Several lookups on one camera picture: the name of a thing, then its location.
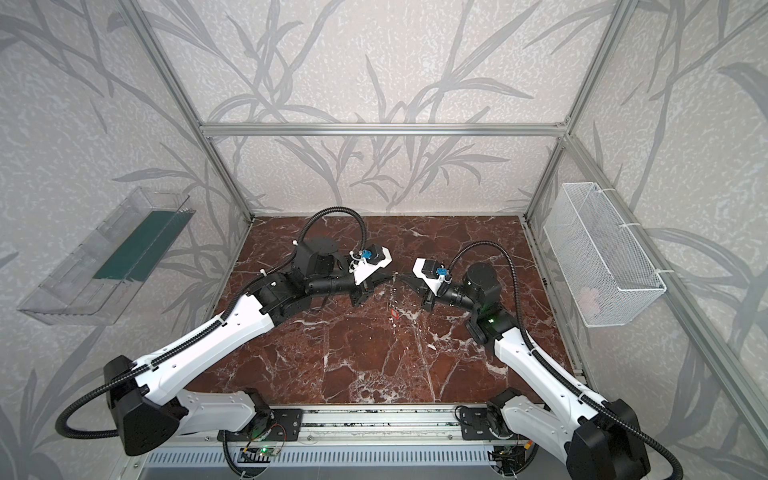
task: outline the vent grille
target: vent grille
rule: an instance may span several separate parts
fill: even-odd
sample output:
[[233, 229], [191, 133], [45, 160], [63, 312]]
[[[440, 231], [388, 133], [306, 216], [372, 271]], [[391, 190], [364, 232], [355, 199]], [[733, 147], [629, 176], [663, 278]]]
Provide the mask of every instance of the vent grille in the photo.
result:
[[[270, 467], [488, 465], [490, 445], [287, 446]], [[239, 448], [230, 448], [234, 457]], [[166, 447], [154, 450], [145, 468], [226, 466], [221, 447]]]

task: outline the clear plastic tray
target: clear plastic tray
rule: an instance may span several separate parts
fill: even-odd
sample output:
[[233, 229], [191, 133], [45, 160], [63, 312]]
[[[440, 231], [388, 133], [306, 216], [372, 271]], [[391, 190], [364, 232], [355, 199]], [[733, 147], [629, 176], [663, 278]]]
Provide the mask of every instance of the clear plastic tray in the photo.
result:
[[194, 213], [188, 199], [137, 188], [18, 309], [49, 325], [114, 324]]

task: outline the aluminum frame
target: aluminum frame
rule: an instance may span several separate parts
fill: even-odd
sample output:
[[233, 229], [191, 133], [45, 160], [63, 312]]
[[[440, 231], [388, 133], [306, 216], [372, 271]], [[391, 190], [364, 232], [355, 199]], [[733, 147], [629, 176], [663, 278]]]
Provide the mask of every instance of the aluminum frame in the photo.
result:
[[[525, 218], [520, 216], [520, 224], [523, 227], [523, 233], [525, 233], [525, 239], [528, 241], [528, 245], [533, 253], [533, 263], [538, 271], [538, 275], [542, 280], [551, 279], [552, 272], [547, 267], [547, 263], [544, 260], [544, 256], [541, 254], [538, 242], [531, 231], [531, 227], [525, 221]], [[568, 319], [565, 318], [565, 308], [560, 302], [560, 297], [554, 288], [554, 283], [548, 280], [544, 285], [544, 293], [547, 295], [549, 305], [552, 307], [552, 316], [554, 322], [558, 326], [558, 331], [561, 334], [563, 345], [565, 346], [565, 353], [568, 356], [568, 361], [571, 363], [571, 369], [574, 371], [574, 376], [580, 378], [581, 382], [589, 385], [595, 392], [599, 392], [600, 388], [592, 381], [594, 378], [589, 371], [588, 365], [584, 362], [584, 355], [579, 349], [578, 343], [574, 341], [575, 335], [571, 329], [571, 325]]]
[[207, 123], [200, 129], [207, 137], [559, 137], [565, 132], [565, 124]]
[[144, 11], [139, 6], [137, 0], [116, 0], [123, 18], [125, 19], [126, 26], [134, 33], [139, 45], [144, 49], [144, 52], [149, 57], [152, 65], [154, 66], [157, 74], [160, 76], [163, 84], [168, 89], [170, 96], [173, 98], [174, 103], [179, 108], [181, 116], [187, 122], [192, 135], [194, 135], [197, 143], [200, 144], [200, 148], [208, 157], [208, 161], [214, 168], [221, 181], [224, 182], [224, 186], [229, 191], [232, 198], [235, 200], [235, 204], [240, 208], [243, 216], [246, 220], [250, 221], [251, 212], [248, 207], [248, 202], [240, 189], [237, 187], [231, 172], [227, 169], [226, 164], [223, 162], [218, 152], [211, 144], [211, 142], [205, 138], [200, 131], [200, 119], [197, 116], [197, 112], [194, 109], [192, 100], [189, 95], [184, 91], [184, 87], [181, 84], [178, 76], [173, 70], [170, 61], [165, 55], [160, 42], [154, 34], [154, 30], [149, 24]]
[[[618, 0], [618, 2], [616, 2], [614, 12], [605, 29], [600, 46], [594, 54], [592, 63], [587, 70], [587, 75], [584, 77], [584, 82], [582, 82], [581, 87], [576, 94], [576, 100], [574, 101], [571, 110], [568, 112], [568, 116], [565, 117], [564, 134], [570, 134], [573, 131], [579, 118], [581, 118], [581, 115], [584, 113], [589, 98], [592, 96], [592, 92], [594, 92], [594, 89], [597, 87], [598, 82], [603, 76], [605, 68], [611, 60], [611, 56], [614, 54], [614, 51], [616, 51], [616, 47], [618, 46], [621, 37], [624, 35], [624, 30], [626, 30], [627, 25], [629, 25], [630, 18], [632, 17], [632, 13], [637, 7], [638, 2], [639, 0]], [[559, 137], [558, 142], [554, 146], [554, 150], [549, 157], [547, 167], [541, 175], [538, 185], [536, 185], [536, 190], [534, 190], [531, 203], [528, 204], [528, 209], [525, 211], [526, 218], [530, 218], [533, 215], [538, 202], [541, 201], [541, 195], [544, 194], [545, 186], [549, 183], [549, 179], [552, 178], [555, 171], [558, 169], [564, 150], [561, 140], [562, 137]]]
[[[639, 223], [621, 195], [615, 190], [605, 190], [612, 189], [613, 185], [584, 145], [577, 138], [568, 134], [563, 137], [563, 145], [587, 180], [595, 182], [604, 189], [608, 199], [616, 207], [624, 221], [630, 225]], [[673, 270], [673, 267], [645, 229], [638, 225], [631, 225], [631, 228], [634, 229], [637, 242], [648, 255], [652, 264], [661, 270]], [[667, 293], [664, 295], [664, 299], [672, 313], [680, 322], [683, 331], [688, 335], [707, 366], [717, 377], [726, 396], [742, 416], [760, 447], [768, 455], [768, 400], [766, 400], [760, 387], [746, 372], [741, 361], [714, 328], [709, 317], [701, 309], [683, 280], [675, 273], [660, 273], [660, 275], [664, 276], [664, 282], [667, 284]]]
[[[466, 403], [468, 407], [485, 404]], [[273, 405], [274, 409], [302, 409], [302, 427], [297, 442], [301, 446], [343, 445], [512, 445], [528, 441], [525, 437], [508, 440], [464, 440], [460, 425], [453, 416], [458, 404], [355, 404], [355, 405]], [[218, 449], [217, 432], [198, 432], [173, 437], [163, 447]], [[245, 442], [229, 442], [233, 447]], [[254, 442], [251, 445], [273, 445], [274, 442]], [[136, 457], [121, 457], [113, 469], [110, 480], [136, 480], [150, 453]]]

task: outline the wall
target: wall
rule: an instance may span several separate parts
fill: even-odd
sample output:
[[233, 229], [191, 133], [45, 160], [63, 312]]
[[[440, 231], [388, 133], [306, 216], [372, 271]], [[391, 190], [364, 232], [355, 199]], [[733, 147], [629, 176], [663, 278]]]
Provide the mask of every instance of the wall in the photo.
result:
[[[614, 0], [141, 4], [208, 122], [551, 123], [573, 103]], [[232, 137], [218, 146], [255, 211], [517, 213], [553, 144]]]
[[[61, 408], [118, 354], [196, 326], [243, 222], [111, 2], [0, 2], [0, 478], [107, 478], [119, 439], [55, 434]], [[197, 212], [113, 326], [47, 326], [17, 305], [135, 187], [185, 191]], [[72, 424], [114, 428], [104, 400]]]
[[[575, 133], [768, 392], [768, 4], [657, 6], [633, 14]], [[534, 226], [592, 382], [638, 410], [687, 477], [768, 477], [768, 460], [663, 300], [628, 326], [584, 328], [541, 231], [557, 186], [583, 180], [566, 156]]]

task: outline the cable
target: cable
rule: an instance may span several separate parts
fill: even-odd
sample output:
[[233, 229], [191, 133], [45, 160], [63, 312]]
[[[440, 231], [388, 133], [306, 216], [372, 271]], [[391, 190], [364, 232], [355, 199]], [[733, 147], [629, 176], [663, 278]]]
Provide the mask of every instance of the cable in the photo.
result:
[[471, 423], [467, 422], [466, 420], [461, 420], [461, 419], [458, 417], [458, 415], [456, 415], [456, 413], [457, 413], [457, 412], [458, 412], [460, 409], [466, 409], [466, 408], [468, 408], [466, 405], [457, 405], [457, 406], [456, 406], [456, 408], [454, 408], [454, 409], [453, 409], [453, 418], [455, 418], [455, 419], [456, 419], [456, 422], [458, 422], [460, 425], [461, 425], [461, 424], [463, 424], [463, 425], [467, 425], [467, 426], [472, 426], [472, 424], [471, 424]]
[[248, 443], [245, 445], [245, 448], [243, 449], [243, 452], [247, 452], [248, 451], [248, 447], [250, 447], [250, 444], [252, 442], [260, 442], [262, 438], [264, 438], [267, 435], [269, 435], [270, 432], [272, 432], [272, 428], [274, 428], [275, 425], [277, 425], [277, 424], [275, 423], [272, 426], [270, 426], [269, 428], [267, 428], [265, 426], [264, 430], [259, 432], [258, 435], [254, 435], [253, 434], [253, 431], [256, 430], [256, 427], [253, 427], [253, 429], [250, 431], [250, 435], [248, 435]]
[[[352, 210], [351, 208], [347, 207], [328, 207], [324, 208], [321, 211], [317, 212], [316, 214], [312, 215], [308, 221], [304, 224], [301, 231], [299, 232], [298, 242], [302, 242], [304, 240], [304, 236], [306, 235], [306, 232], [309, 231], [310, 227], [318, 221], [319, 218], [326, 216], [327, 214], [332, 213], [344, 213], [351, 215], [355, 220], [357, 220], [358, 225], [360, 225], [360, 245], [359, 250], [363, 250], [366, 245], [366, 241], [368, 240], [368, 230], [366, 229], [366, 224], [362, 220], [362, 217], [360, 214]], [[191, 338], [185, 340], [184, 342], [180, 343], [179, 345], [175, 346], [174, 348], [168, 350], [167, 352], [163, 353], [162, 355], [158, 356], [155, 359], [152, 359], [150, 364], [152, 365], [152, 368], [160, 365], [162, 362], [165, 362], [172, 356], [175, 356], [179, 352], [182, 352], [195, 343], [201, 341], [206, 335], [213, 332], [215, 329], [219, 328], [224, 324], [224, 320], [229, 318], [232, 311], [235, 309], [235, 306], [237, 305], [237, 301], [245, 294], [246, 291], [248, 291], [249, 288], [253, 284], [255, 284], [257, 281], [261, 280], [263, 277], [270, 275], [272, 273], [275, 273], [281, 269], [283, 269], [285, 266], [290, 264], [293, 261], [293, 258], [296, 257], [296, 249], [293, 249], [293, 252], [285, 259], [283, 262], [281, 262], [279, 265], [269, 269], [269, 271], [265, 273], [261, 273], [259, 276], [256, 276], [251, 281], [246, 283], [245, 285], [242, 285], [238, 291], [235, 293], [235, 295], [232, 297], [230, 302], [227, 304], [227, 308], [224, 309], [224, 311], [221, 313], [219, 318], [222, 320], [220, 322], [211, 323], [206, 329], [203, 329], [196, 335], [192, 336]], [[63, 412], [56, 418], [55, 428], [56, 432], [68, 439], [81, 439], [81, 440], [89, 440], [89, 439], [108, 439], [110, 437], [116, 437], [118, 436], [117, 429], [115, 430], [78, 430], [73, 429], [69, 425], [67, 425], [67, 421], [69, 418], [77, 412], [82, 406], [89, 403], [91, 400], [96, 399], [97, 397], [105, 394], [106, 392], [109, 392], [113, 388], [122, 385], [123, 383], [129, 382], [132, 379], [136, 378], [137, 376], [141, 375], [142, 373], [145, 373], [150, 369], [150, 366], [148, 365], [142, 365], [137, 368], [134, 368], [128, 372], [122, 373], [119, 376], [112, 379], [110, 382], [105, 383], [104, 385], [91, 390], [90, 392], [86, 393], [79, 399], [75, 400], [72, 404], [70, 404], [66, 409], [64, 409]]]
[[[536, 454], [538, 453], [538, 444], [534, 444], [533, 445], [533, 448], [531, 449], [531, 454], [528, 455], [527, 458], [525, 458], [525, 452], [526, 452], [526, 450], [521, 450], [521, 454], [523, 454], [523, 458], [524, 458], [523, 464], [520, 466], [520, 468], [512, 470], [512, 476], [514, 476], [515, 478], [517, 478], [519, 473], [521, 473], [523, 470], [528, 468], [531, 465], [531, 463], [533, 462], [533, 459], [536, 458]], [[488, 457], [492, 461], [494, 461], [494, 462], [501, 462], [502, 463], [501, 467], [499, 467], [497, 465], [491, 465], [491, 468], [493, 468], [494, 471], [496, 473], [498, 473], [499, 475], [501, 475], [502, 477], [509, 477], [510, 476], [510, 475], [505, 475], [504, 474], [504, 470], [503, 470], [504, 461], [505, 460], [508, 461], [511, 458], [515, 458], [516, 459], [518, 456], [520, 456], [520, 454], [518, 454], [518, 453], [515, 453], [514, 455], [503, 455], [503, 454], [499, 454], [499, 453], [496, 453], [496, 452], [488, 452]]]
[[530, 350], [533, 357], [535, 357], [536, 360], [538, 360], [538, 362], [541, 364], [541, 366], [543, 366], [547, 370], [547, 372], [549, 372], [553, 377], [556, 378], [556, 380], [558, 380], [565, 388], [567, 388], [568, 391], [570, 391], [571, 393], [579, 397], [579, 399], [582, 402], [586, 403], [596, 412], [602, 413], [603, 415], [607, 416], [609, 419], [611, 419], [611, 421], [615, 422], [622, 429], [638, 437], [640, 440], [643, 441], [643, 443], [650, 446], [653, 450], [655, 450], [661, 456], [663, 456], [672, 466], [672, 474], [669, 477], [667, 477], [665, 480], [682, 480], [683, 466], [680, 464], [680, 461], [677, 460], [677, 458], [674, 456], [672, 452], [667, 450], [663, 445], [661, 445], [656, 440], [652, 439], [649, 435], [636, 429], [632, 425], [627, 424], [624, 420], [616, 416], [616, 414], [614, 414], [611, 410], [605, 408], [600, 403], [595, 402], [589, 396], [582, 395], [582, 391], [577, 386], [569, 382], [565, 377], [563, 377], [563, 375], [561, 375], [560, 372], [558, 372], [552, 365], [550, 365], [549, 362], [547, 362], [547, 360], [543, 357], [543, 355], [533, 346], [533, 343], [531, 342], [531, 338], [528, 335], [528, 331], [525, 329], [525, 325], [523, 323], [522, 307], [520, 304], [520, 292], [518, 288], [518, 274], [515, 271], [515, 265], [512, 262], [512, 258], [509, 256], [509, 253], [507, 252], [507, 250], [505, 250], [504, 247], [502, 247], [496, 242], [491, 242], [490, 240], [479, 240], [476, 242], [471, 242], [469, 245], [462, 248], [456, 254], [450, 266], [448, 267], [448, 271], [451, 271], [451, 268], [453, 268], [453, 266], [456, 264], [458, 259], [462, 255], [464, 255], [464, 253], [466, 253], [471, 248], [478, 247], [480, 245], [488, 245], [490, 247], [496, 248], [497, 250], [502, 252], [502, 255], [504, 255], [504, 258], [507, 260], [509, 269], [512, 272], [512, 287], [515, 289], [515, 312], [517, 313], [517, 316], [518, 316], [518, 325], [520, 327], [520, 334], [523, 337], [523, 342], [525, 342], [525, 346], [528, 347], [528, 350]]
[[219, 430], [219, 433], [221, 434], [221, 446], [224, 449], [224, 461], [227, 462], [227, 466], [235, 475], [240, 478], [256, 478], [261, 475], [261, 472], [266, 470], [266, 468], [260, 468], [259, 473], [256, 473], [255, 475], [246, 475], [246, 470], [235, 465], [235, 461], [230, 457], [230, 448], [227, 444], [227, 433], [229, 432], [227, 430]]
[[277, 426], [283, 429], [283, 444], [280, 446], [280, 452], [282, 452], [286, 446], [286, 437], [288, 436], [288, 433], [286, 432], [286, 428], [281, 424], [278, 423]]

